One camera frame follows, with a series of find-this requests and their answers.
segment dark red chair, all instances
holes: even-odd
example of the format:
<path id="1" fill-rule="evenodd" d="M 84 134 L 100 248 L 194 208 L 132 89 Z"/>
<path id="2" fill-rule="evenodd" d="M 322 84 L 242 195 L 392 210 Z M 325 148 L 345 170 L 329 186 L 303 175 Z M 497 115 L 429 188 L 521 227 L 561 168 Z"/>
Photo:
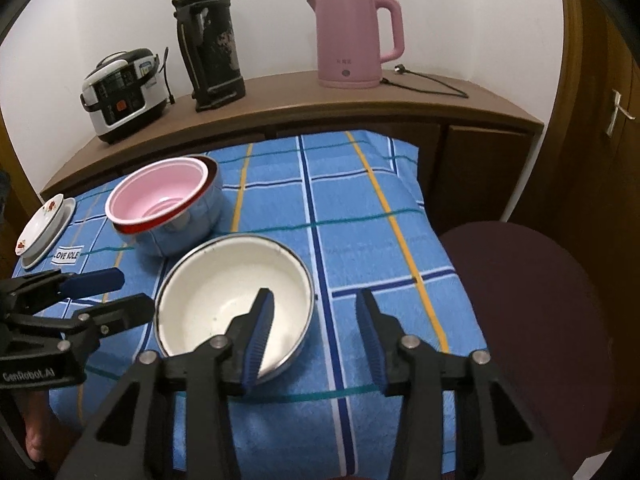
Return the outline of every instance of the dark red chair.
<path id="1" fill-rule="evenodd" d="M 492 358 L 574 473 L 596 451 L 613 383 L 586 273 L 553 240 L 508 222 L 466 224 L 440 240 Z"/>

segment blue checkered tablecloth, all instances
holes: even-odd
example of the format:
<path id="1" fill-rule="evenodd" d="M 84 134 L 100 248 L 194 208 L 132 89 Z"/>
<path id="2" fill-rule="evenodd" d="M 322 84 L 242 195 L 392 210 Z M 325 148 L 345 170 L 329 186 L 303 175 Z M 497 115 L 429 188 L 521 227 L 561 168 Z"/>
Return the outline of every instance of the blue checkered tablecloth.
<path id="1" fill-rule="evenodd" d="M 485 342 L 455 270 L 430 227 L 417 182 L 417 148 L 366 131 L 330 132 L 210 152 L 222 168 L 225 209 L 212 236 L 238 230 L 286 244 L 314 277 L 318 298 L 304 348 L 282 375 L 230 402 L 242 477 L 323 480 L 346 474 L 384 479 L 401 399 L 372 384 L 354 295 L 368 286 L 405 332 L 467 355 Z M 65 301 L 46 316 L 145 292 L 155 296 L 178 258 L 153 260 L 123 246 L 104 215 L 117 180 L 80 195 L 56 247 L 80 247 L 65 272 L 117 266 L 124 288 Z M 50 269 L 52 253 L 31 272 Z M 15 275 L 24 273 L 16 269 Z M 79 388 L 50 394 L 67 424 L 81 427 L 114 381 L 145 349 L 159 350 L 149 324 L 104 339 Z M 454 469 L 454 409 L 445 395 L 443 471 Z M 184 397 L 177 398 L 175 466 L 184 468 Z"/>

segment label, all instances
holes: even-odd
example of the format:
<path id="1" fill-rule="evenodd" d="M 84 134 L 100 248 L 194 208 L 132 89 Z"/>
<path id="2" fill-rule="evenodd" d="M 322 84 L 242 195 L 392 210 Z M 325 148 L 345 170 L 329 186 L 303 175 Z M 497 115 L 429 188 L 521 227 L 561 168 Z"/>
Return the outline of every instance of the label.
<path id="1" fill-rule="evenodd" d="M 147 75 L 151 72 L 151 67 L 153 64 L 150 61 L 145 61 L 144 63 L 140 63 L 140 77 Z M 149 81 L 145 83 L 145 88 L 151 88 L 156 84 L 156 76 L 153 76 Z"/>
<path id="2" fill-rule="evenodd" d="M 27 372 L 16 372 L 13 374 L 3 373 L 2 378 L 5 383 L 21 383 L 23 381 L 35 381 L 37 379 L 53 379 L 56 373 L 53 368 L 44 368 L 44 370 L 30 370 Z"/>
<path id="3" fill-rule="evenodd" d="M 84 245 L 76 247 L 58 247 L 51 263 L 55 265 L 75 265 L 84 249 Z"/>

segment rice cooker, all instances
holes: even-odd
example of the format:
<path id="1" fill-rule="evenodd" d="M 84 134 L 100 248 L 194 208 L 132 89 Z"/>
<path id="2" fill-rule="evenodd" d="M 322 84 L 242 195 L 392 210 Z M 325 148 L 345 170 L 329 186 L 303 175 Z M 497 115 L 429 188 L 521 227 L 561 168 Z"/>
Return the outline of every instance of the rice cooker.
<path id="1" fill-rule="evenodd" d="M 148 48 L 137 48 L 107 56 L 85 78 L 80 101 L 100 140 L 111 144 L 160 117 L 168 93 L 159 63 Z"/>

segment saucer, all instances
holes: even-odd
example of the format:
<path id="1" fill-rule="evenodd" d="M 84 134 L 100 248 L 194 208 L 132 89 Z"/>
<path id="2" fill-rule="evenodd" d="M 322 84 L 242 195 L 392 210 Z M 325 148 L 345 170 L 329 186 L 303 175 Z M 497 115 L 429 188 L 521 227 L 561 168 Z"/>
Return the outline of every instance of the saucer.
<path id="1" fill-rule="evenodd" d="M 18 236 L 16 256 L 34 258 L 44 249 L 47 240 L 60 228 L 63 202 L 64 196 L 57 194 L 34 213 Z"/>
<path id="2" fill-rule="evenodd" d="M 60 240 L 62 233 L 65 232 L 68 225 L 71 223 L 71 219 L 74 216 L 74 212 L 76 211 L 76 199 L 75 198 L 65 198 L 62 203 L 62 220 L 60 222 L 60 226 L 53 233 L 50 238 L 50 242 L 43 248 L 43 250 L 39 251 L 32 258 L 25 258 L 24 256 L 20 259 L 20 264 L 24 270 L 31 270 L 37 264 L 39 264 L 42 259 L 49 254 L 49 251 L 52 250 L 53 246 Z"/>

